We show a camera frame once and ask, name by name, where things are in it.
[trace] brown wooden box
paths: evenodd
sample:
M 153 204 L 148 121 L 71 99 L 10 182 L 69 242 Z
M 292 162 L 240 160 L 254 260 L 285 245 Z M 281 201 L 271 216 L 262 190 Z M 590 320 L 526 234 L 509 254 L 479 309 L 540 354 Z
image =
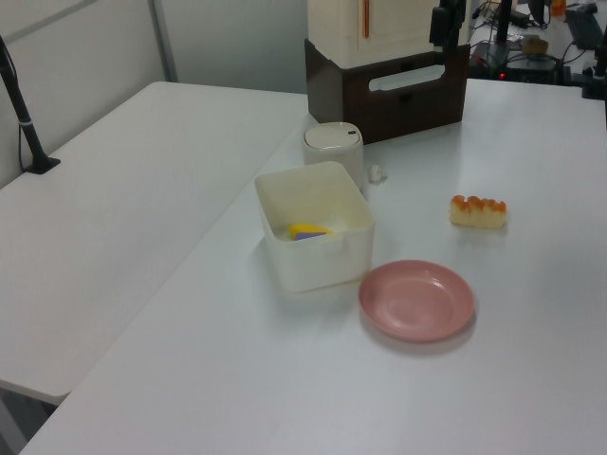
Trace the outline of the brown wooden box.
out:
M 353 123 L 368 144 L 462 119 L 469 45 L 460 45 L 448 57 L 445 73 L 436 81 L 374 92 L 371 80 L 436 64 L 437 54 L 341 69 L 308 40 L 304 45 L 308 110 L 319 123 Z

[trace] white cup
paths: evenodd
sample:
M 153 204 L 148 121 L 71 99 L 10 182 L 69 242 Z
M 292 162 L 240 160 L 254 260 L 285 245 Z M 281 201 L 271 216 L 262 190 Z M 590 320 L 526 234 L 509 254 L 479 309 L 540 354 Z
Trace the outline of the white cup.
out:
M 362 145 L 362 134 L 352 123 L 321 123 L 303 134 L 303 161 L 305 164 L 338 162 L 360 189 Z

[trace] pink plate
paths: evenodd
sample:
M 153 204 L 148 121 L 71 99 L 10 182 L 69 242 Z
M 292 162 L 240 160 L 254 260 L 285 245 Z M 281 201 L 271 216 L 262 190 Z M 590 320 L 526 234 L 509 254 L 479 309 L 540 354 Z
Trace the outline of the pink plate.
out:
M 460 330 L 474 314 L 468 284 L 442 265 L 396 261 L 367 275 L 360 308 L 382 332 L 407 341 L 436 341 Z

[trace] gray wall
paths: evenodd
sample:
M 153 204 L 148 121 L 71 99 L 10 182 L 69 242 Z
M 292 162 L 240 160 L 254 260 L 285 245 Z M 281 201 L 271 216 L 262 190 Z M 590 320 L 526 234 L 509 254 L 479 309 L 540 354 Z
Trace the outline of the gray wall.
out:
M 174 80 L 305 93 L 305 0 L 156 0 Z
M 42 23 L 33 14 L 39 10 L 31 20 L 24 13 L 31 3 L 1 0 L 0 27 L 8 32 L 0 28 L 0 34 L 8 40 L 21 91 L 49 155 L 150 82 L 165 80 L 148 0 L 87 0 L 83 8 Z M 7 18 L 12 18 L 8 25 Z M 24 30 L 15 30 L 15 21 Z M 0 83 L 0 188 L 20 174 L 17 125 Z M 27 145 L 24 149 L 27 165 Z

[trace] purple object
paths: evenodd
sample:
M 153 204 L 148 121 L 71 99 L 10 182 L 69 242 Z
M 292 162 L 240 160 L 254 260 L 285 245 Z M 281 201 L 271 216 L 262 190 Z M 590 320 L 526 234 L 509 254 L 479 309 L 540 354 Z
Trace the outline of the purple object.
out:
M 295 240 L 309 239 L 311 237 L 318 237 L 324 235 L 326 232 L 298 232 L 295 234 Z

